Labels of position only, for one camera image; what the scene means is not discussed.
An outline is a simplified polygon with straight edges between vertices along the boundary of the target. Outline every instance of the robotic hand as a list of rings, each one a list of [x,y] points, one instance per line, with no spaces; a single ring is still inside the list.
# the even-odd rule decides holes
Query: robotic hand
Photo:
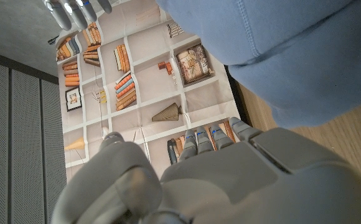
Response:
[[[216,125],[186,132],[160,181],[118,133],[64,188],[52,223],[361,223],[361,177],[326,148],[291,131],[237,118],[233,143]]]

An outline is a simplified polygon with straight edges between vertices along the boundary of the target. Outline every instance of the floor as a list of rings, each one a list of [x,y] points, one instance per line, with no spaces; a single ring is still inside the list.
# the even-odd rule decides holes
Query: floor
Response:
[[[277,127],[270,107],[261,98],[242,86],[239,86],[239,91],[255,128],[266,131]],[[321,126],[294,128],[292,131],[336,152],[361,173],[361,106]]]

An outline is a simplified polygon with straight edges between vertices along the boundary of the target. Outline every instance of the robot finger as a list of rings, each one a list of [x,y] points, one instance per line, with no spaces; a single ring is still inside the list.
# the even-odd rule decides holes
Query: robot finger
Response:
[[[216,124],[211,126],[211,134],[218,150],[233,144],[233,141]]]
[[[190,129],[186,131],[184,149],[178,159],[178,162],[184,161],[185,159],[195,155],[197,155],[197,143],[195,141],[194,132]]]
[[[197,141],[199,142],[197,147],[199,154],[213,151],[212,143],[202,126],[197,128]]]

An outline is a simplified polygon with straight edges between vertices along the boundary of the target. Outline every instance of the wall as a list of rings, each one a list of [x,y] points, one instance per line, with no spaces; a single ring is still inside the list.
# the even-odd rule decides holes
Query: wall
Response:
[[[0,223],[50,223],[65,184],[59,86],[0,65]]]

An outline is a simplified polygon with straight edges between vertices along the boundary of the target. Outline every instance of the picture frame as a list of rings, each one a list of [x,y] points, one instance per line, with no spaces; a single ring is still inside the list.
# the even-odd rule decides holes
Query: picture frame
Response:
[[[81,108],[81,92],[80,87],[72,88],[65,92],[67,112]]]

